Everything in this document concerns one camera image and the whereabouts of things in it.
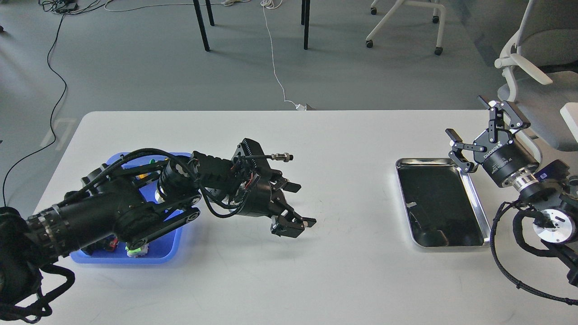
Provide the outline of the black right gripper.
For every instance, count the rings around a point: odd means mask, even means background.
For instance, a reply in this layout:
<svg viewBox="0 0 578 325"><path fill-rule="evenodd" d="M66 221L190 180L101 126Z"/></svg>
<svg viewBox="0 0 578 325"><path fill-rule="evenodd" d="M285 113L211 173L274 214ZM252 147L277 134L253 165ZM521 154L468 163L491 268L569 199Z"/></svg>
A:
<svg viewBox="0 0 578 325"><path fill-rule="evenodd" d="M513 102L490 100L483 95L478 99L490 111L487 131L475 139L475 144L465 144L454 129L446 128L452 147L448 156L462 172L473 173L478 166L468 161L462 151L475 152L474 161L481 164L498 187L504 188L510 175L522 168L535 172L539 164L511 132L499 130L523 130L529 128L531 122Z"/></svg>

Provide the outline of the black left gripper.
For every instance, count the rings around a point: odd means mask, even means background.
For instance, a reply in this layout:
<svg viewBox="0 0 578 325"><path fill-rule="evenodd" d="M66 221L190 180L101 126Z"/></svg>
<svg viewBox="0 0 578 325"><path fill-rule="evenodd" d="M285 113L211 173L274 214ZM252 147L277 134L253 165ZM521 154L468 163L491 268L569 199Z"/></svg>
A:
<svg viewBox="0 0 578 325"><path fill-rule="evenodd" d="M270 232L273 235L297 238L308 227L314 226L315 218L302 217L289 207L284 191L297 193L302 186L293 183L280 174L274 174L271 179L260 177L254 181L239 215L271 218Z"/></svg>

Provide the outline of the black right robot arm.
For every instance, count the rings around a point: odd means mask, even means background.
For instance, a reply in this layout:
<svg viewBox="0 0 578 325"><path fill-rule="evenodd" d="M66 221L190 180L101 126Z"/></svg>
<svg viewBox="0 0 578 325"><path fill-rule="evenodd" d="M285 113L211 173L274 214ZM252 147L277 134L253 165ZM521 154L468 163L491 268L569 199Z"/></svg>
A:
<svg viewBox="0 0 578 325"><path fill-rule="evenodd" d="M483 167L497 187L514 187L519 193L513 219L516 243L540 257L555 257L568 268L567 278L577 285L577 197L571 194L569 167L555 160L542 170L536 158L522 146L516 133L531 123L510 101L479 96L489 110L487 128L472 144L464 143L452 129L449 157L464 172Z"/></svg>

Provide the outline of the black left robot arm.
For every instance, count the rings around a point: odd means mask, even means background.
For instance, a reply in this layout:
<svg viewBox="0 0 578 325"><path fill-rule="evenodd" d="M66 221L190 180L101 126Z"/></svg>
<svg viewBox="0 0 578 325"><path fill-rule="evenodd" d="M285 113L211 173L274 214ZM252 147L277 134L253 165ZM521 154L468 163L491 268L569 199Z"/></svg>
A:
<svg viewBox="0 0 578 325"><path fill-rule="evenodd" d="M140 248L195 220L200 200L218 218L266 216L272 234L297 238L316 220L287 203L284 193L301 185L268 160L289 162L293 155L265 154L248 138L229 160L138 149L101 165L81 189L29 218L2 206L1 319L34 324L52 314L50 302L75 282L71 270L56 265L60 257L110 235L128 249Z"/></svg>

